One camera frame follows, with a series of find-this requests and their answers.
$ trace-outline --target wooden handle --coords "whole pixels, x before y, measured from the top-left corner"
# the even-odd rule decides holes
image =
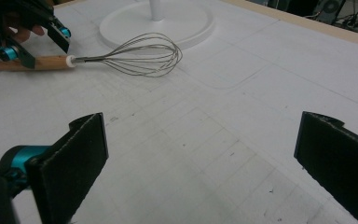
[[[74,58],[72,55],[37,57],[34,69],[22,66],[20,60],[16,59],[9,62],[0,62],[0,71],[61,70],[75,67],[71,62]]]

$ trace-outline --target white pole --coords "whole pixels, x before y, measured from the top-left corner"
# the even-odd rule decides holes
[[[164,15],[162,13],[162,7],[159,0],[149,0],[150,9],[152,11],[152,21],[162,21]]]

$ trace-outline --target white table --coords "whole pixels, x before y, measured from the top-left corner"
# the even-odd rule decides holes
[[[110,158],[77,224],[358,223],[293,156],[302,111],[358,134],[358,44],[218,0],[195,2],[210,8],[216,28],[166,77],[103,64],[0,72],[0,158],[16,145],[51,145],[73,119],[103,112]],[[69,53],[110,51],[98,25],[131,3],[57,8],[73,34]],[[46,36],[24,47],[62,54]],[[32,192],[14,204],[23,224],[40,223]]]

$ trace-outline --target round white base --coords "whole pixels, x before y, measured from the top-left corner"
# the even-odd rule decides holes
[[[182,0],[162,1],[161,7],[161,21],[152,21],[148,1],[109,14],[100,26],[103,42],[115,49],[138,35],[161,33],[180,49],[187,49],[211,35],[214,19],[208,8]]]

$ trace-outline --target robotic hand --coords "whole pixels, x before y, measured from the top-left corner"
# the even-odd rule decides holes
[[[35,58],[20,43],[5,33],[4,16],[9,12],[20,15],[20,26],[32,30],[40,25],[48,36],[65,52],[70,43],[70,31],[54,16],[54,8],[45,0],[0,0],[0,58],[2,61],[19,59],[21,64],[34,68]]]

